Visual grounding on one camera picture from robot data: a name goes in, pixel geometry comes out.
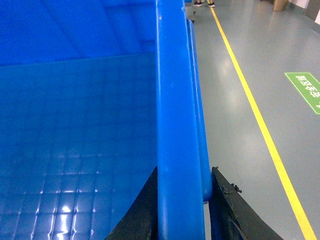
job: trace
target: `blue plastic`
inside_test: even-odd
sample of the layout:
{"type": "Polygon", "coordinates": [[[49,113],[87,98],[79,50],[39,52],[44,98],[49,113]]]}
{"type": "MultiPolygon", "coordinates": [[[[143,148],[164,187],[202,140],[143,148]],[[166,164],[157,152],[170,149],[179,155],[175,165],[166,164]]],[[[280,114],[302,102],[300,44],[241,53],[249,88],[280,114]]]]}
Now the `blue plastic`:
{"type": "Polygon", "coordinates": [[[200,79],[198,71],[198,59],[196,50],[196,35],[194,25],[190,20],[187,21],[189,50],[191,57],[191,71],[193,77],[193,95],[195,102],[195,115],[197,124],[197,135],[199,143],[199,156],[201,165],[201,179],[202,179],[202,195],[203,201],[209,201],[213,194],[213,187],[211,181],[211,172],[209,166],[209,155],[207,148],[206,128],[204,111],[202,107],[202,97],[200,88],[200,79]]]}
{"type": "Polygon", "coordinates": [[[156,10],[159,239],[200,240],[205,231],[193,41],[183,1],[158,0],[156,10]]]}
{"type": "Polygon", "coordinates": [[[159,239],[204,239],[194,30],[156,5],[0,0],[0,240],[104,239],[157,160],[159,239]]]}

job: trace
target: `gray floor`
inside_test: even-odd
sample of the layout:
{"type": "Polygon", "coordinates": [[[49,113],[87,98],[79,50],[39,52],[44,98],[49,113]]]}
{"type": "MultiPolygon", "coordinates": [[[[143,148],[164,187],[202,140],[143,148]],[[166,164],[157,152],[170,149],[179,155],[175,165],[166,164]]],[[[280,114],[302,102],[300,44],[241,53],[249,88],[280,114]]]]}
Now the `gray floor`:
{"type": "MultiPolygon", "coordinates": [[[[320,35],[312,30],[308,17],[290,9],[273,12],[267,2],[217,0],[215,4],[288,176],[320,238],[320,115],[314,114],[284,75],[310,72],[320,80],[320,35]]],[[[196,11],[211,166],[219,166],[229,182],[243,190],[244,199],[281,237],[304,239],[210,9],[206,4],[188,5],[187,11],[189,15],[196,11]]]]}

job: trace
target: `green floor sign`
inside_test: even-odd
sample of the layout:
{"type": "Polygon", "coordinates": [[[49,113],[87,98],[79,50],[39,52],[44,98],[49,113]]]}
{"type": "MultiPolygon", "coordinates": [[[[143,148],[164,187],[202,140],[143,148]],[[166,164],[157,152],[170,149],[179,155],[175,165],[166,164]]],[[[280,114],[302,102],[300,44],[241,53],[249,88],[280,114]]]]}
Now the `green floor sign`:
{"type": "Polygon", "coordinates": [[[286,72],[285,75],[316,114],[320,114],[320,83],[309,72],[286,72]]]}

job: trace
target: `black plastic part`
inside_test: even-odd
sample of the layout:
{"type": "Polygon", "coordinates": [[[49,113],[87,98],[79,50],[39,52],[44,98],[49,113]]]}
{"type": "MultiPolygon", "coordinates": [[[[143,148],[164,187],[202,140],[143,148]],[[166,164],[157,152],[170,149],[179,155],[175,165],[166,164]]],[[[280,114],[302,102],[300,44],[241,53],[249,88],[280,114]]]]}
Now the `black plastic part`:
{"type": "Polygon", "coordinates": [[[105,240],[158,240],[157,167],[128,212],[105,240]]]}
{"type": "Polygon", "coordinates": [[[213,197],[209,201],[212,240],[282,240],[239,195],[220,173],[212,168],[213,197]]]}

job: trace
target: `shoe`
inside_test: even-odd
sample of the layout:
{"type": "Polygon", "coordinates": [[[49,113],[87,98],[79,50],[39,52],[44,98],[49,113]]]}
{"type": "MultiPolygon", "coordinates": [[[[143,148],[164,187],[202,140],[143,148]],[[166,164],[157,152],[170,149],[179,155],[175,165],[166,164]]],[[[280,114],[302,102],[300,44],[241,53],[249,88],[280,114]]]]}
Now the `shoe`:
{"type": "Polygon", "coordinates": [[[195,1],[195,2],[193,3],[193,5],[194,5],[195,7],[201,7],[201,6],[202,6],[202,3],[195,1]]]}

